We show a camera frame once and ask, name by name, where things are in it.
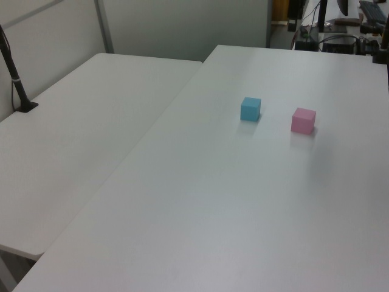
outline pink cube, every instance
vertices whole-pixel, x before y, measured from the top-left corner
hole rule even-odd
[[[292,117],[292,132],[310,135],[315,127],[316,112],[297,108]]]

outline blue cube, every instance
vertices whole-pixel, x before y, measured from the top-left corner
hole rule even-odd
[[[261,99],[245,97],[241,104],[241,120],[256,122],[260,118]]]

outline black cable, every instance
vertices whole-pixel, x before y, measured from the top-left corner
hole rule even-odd
[[[307,16],[305,16],[305,17],[303,18],[303,20],[301,21],[300,27],[303,26],[304,20],[306,20],[306,19],[307,19],[307,18],[308,18],[316,9],[317,9],[317,7],[318,7],[319,5],[320,5],[320,1],[319,1],[318,4],[316,5],[316,7],[312,9],[312,11],[310,12],[310,14],[308,14]]]
[[[314,16],[312,17],[311,28],[312,28],[312,26],[314,25],[316,10],[317,10],[317,7],[320,5],[320,2],[321,2],[321,1],[319,1],[318,4],[317,4],[316,7],[315,7]]]
[[[13,104],[13,80],[11,80],[11,103],[12,103],[12,109],[13,112],[15,112],[15,105]]]
[[[294,36],[293,36],[293,39],[292,39],[292,42],[291,42],[291,49],[293,48],[293,45],[294,45],[294,42],[295,42],[295,39],[296,39],[296,36],[298,34],[298,31],[300,30],[300,28],[303,26],[303,22],[304,20],[306,20],[313,12],[316,12],[316,9],[317,7],[320,5],[320,1],[318,2],[318,4],[315,6],[315,8],[312,9],[312,11],[310,12],[310,14],[308,14],[307,16],[305,16],[303,18],[303,20],[301,21],[301,25],[298,27],[298,29],[296,30]]]
[[[359,37],[359,41],[365,40],[368,44],[370,43],[370,40],[368,38],[365,38],[364,36]]]
[[[11,55],[11,46],[10,46],[10,43],[8,42],[7,36],[5,35],[4,32],[1,32],[1,34],[3,35],[5,42],[7,43],[7,47],[8,47],[8,50],[10,52],[10,55]],[[15,112],[16,111],[15,105],[13,103],[13,80],[11,80],[11,104],[12,104],[12,110],[13,110],[13,112]]]
[[[2,35],[4,37],[4,39],[5,39],[5,42],[7,43],[7,47],[8,47],[8,50],[10,51],[10,55],[11,55],[11,46],[10,46],[10,43],[8,42],[8,38],[7,38],[7,36],[5,35],[4,32],[1,32],[1,33],[2,33]]]
[[[333,35],[333,36],[329,36],[329,37],[325,38],[322,41],[319,41],[318,43],[321,44],[321,43],[324,43],[326,41],[336,40],[338,38],[355,38],[357,41],[359,41],[359,39],[354,35]]]

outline table leg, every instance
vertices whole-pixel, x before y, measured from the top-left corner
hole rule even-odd
[[[9,292],[15,289],[17,283],[1,257],[0,257],[0,279],[1,282],[4,284],[5,288]]]

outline keyboard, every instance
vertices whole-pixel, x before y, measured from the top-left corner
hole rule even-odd
[[[387,22],[387,16],[383,13],[377,3],[370,1],[359,1],[360,8],[366,15],[368,22],[385,24]]]

